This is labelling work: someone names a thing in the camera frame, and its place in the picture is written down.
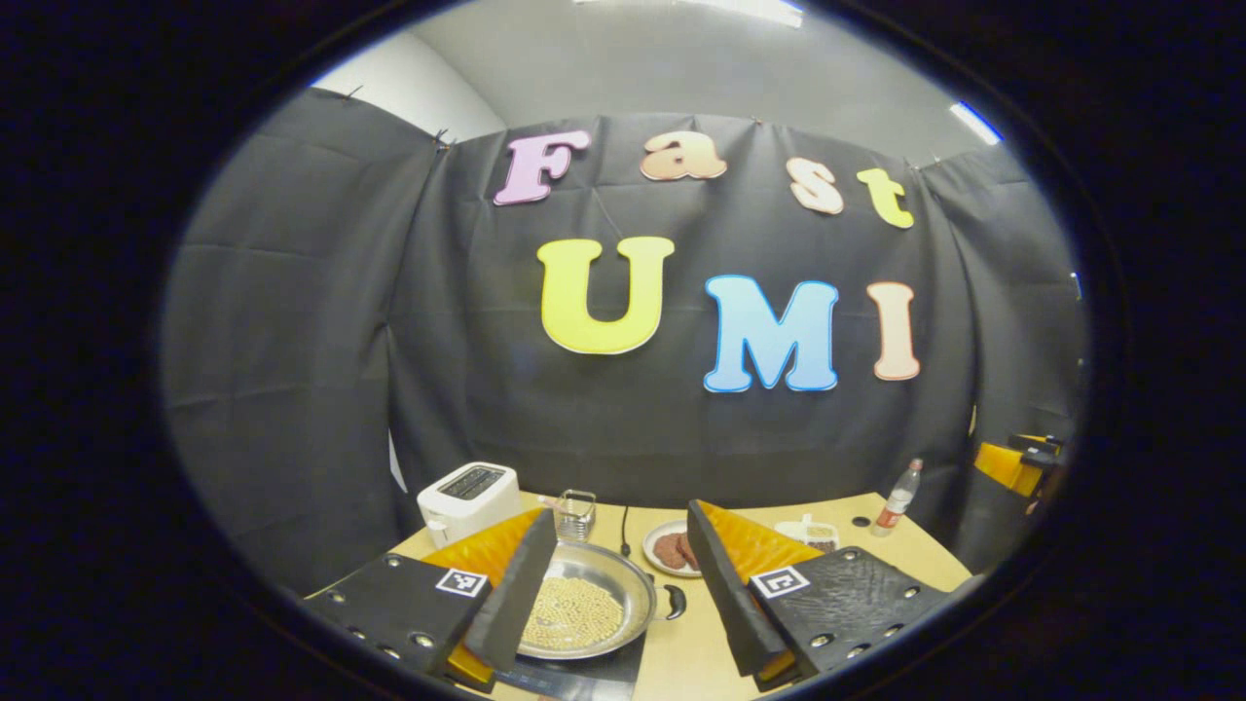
ceiling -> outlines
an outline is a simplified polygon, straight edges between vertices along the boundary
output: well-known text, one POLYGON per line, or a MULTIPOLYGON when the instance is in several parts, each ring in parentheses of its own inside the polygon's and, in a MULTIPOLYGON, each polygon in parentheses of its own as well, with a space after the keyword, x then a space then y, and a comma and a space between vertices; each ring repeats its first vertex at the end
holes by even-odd
POLYGON ((842 20, 791 29, 673 0, 475 0, 409 31, 507 126, 596 113, 758 117, 927 164, 983 142, 958 97, 842 20))

white plate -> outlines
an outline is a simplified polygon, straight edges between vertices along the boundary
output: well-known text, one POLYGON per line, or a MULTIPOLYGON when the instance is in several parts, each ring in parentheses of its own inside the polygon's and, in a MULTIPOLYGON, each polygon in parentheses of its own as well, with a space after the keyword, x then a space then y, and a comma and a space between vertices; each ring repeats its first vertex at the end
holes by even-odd
POLYGON ((660 527, 650 530, 649 535, 644 537, 644 544, 642 545, 642 550, 644 550, 644 558, 649 560, 650 565, 658 568, 659 570, 667 573, 668 575, 701 576, 700 573, 694 570, 692 565, 684 565, 678 570, 670 569, 667 565, 663 565, 662 560, 659 560, 658 557, 653 554, 653 545, 658 542, 659 538, 672 533, 687 533, 687 532, 688 532, 688 522, 683 519, 678 522, 662 524, 660 527))

silver pan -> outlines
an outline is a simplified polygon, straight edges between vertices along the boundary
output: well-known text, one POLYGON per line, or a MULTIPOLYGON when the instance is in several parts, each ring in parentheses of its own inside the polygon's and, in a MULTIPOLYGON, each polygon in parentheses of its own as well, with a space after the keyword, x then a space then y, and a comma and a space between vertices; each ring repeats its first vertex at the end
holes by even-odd
MULTIPOLYGON (((649 628, 658 610, 658 594, 649 575, 622 555, 589 545, 559 540, 549 559, 546 579, 583 579, 611 593, 623 606, 623 624, 609 637, 586 647, 552 650, 520 641, 520 655, 541 660, 583 660, 613 652, 632 642, 649 628)), ((687 608, 683 590, 665 585, 670 593, 672 613, 667 620, 678 619, 687 608)))

wooden table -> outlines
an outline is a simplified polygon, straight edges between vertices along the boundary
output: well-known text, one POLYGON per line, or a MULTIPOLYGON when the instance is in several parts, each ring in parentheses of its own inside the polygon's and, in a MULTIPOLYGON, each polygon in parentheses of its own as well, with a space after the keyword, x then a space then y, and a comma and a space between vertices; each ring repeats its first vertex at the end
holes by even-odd
MULTIPOLYGON (((535 494, 521 493, 521 499, 525 509, 541 506, 535 494)), ((812 514, 815 522, 831 524, 839 530, 841 548, 857 547, 867 550, 934 589, 951 591, 969 579, 969 572, 959 560, 908 519, 901 519, 887 538, 870 535, 868 527, 852 525, 854 517, 871 520, 877 518, 883 504, 885 499, 878 494, 861 494, 814 504, 733 510, 771 528, 780 522, 799 522, 804 514, 812 514)), ((687 512, 682 509, 628 510, 627 542, 632 547, 630 559, 642 570, 654 575, 660 601, 659 615, 665 616, 669 605, 662 589, 663 584, 674 584, 688 594, 688 611, 683 616, 673 621, 659 618, 649 625, 644 657, 640 661, 640 672, 632 699, 634 701, 680 697, 716 701, 756 699, 760 694, 753 677, 741 677, 736 674, 731 651, 726 645, 726 633, 723 630, 718 609, 714 608, 705 581, 699 578, 667 575, 650 565, 642 552, 640 544, 650 530, 667 522, 684 518, 687 512)), ((588 542, 617 553, 622 520, 623 507, 598 504, 597 523, 588 542)), ((422 558, 432 552, 432 539, 425 530, 392 549, 392 553, 407 558, 422 558)), ((537 694, 502 682, 497 682, 487 697, 501 701, 540 699, 537 694)))

pan handle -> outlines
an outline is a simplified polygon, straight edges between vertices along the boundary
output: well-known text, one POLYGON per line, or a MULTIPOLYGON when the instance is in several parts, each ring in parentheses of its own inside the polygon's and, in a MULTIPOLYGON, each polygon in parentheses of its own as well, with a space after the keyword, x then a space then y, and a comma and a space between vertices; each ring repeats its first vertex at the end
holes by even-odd
POLYGON ((664 584, 662 586, 670 593, 670 615, 667 616, 667 620, 673 621, 684 615, 684 611, 688 610, 688 596, 684 594, 683 589, 679 589, 673 584, 664 584))

